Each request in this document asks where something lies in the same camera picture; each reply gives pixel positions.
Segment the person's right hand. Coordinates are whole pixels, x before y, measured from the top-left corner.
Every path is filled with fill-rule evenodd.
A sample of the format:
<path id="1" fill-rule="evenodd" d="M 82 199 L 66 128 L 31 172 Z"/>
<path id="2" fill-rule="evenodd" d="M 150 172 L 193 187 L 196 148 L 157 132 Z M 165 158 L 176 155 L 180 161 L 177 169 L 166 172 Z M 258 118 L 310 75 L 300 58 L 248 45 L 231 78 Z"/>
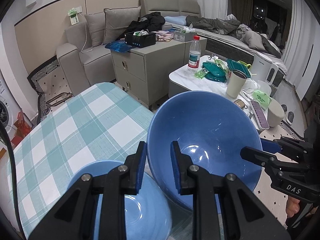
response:
<path id="1" fill-rule="evenodd" d="M 293 217 L 295 214 L 297 214 L 300 210 L 299 206 L 300 200 L 288 196 L 287 202 L 286 202 L 286 214 L 287 218 Z"/>

